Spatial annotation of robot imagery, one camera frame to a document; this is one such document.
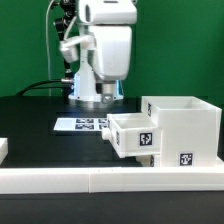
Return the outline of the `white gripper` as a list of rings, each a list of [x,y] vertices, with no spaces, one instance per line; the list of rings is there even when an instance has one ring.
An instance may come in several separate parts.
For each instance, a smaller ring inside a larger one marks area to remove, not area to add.
[[[91,26],[94,36],[94,50],[90,65],[104,81],[102,102],[111,103],[115,96],[114,80],[124,80],[129,71],[131,57],[132,30],[129,26]]]

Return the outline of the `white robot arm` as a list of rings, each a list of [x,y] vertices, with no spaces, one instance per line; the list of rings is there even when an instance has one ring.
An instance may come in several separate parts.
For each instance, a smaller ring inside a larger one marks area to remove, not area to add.
[[[69,26],[76,26],[79,34],[65,34],[59,49],[66,62],[80,62],[69,99],[103,106],[121,101],[121,82],[130,66],[131,26],[137,22],[136,1],[77,0],[69,8]]]

